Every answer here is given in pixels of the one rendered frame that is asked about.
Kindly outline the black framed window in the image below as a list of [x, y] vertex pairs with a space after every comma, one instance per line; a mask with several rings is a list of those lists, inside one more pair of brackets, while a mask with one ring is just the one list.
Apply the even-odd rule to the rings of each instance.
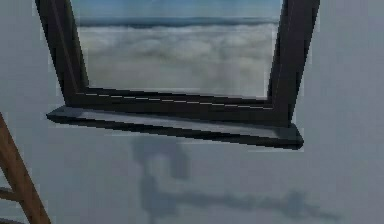
[[64, 97], [59, 124], [298, 150], [292, 117], [320, 0], [283, 0], [264, 100], [89, 88], [69, 0], [34, 0]]

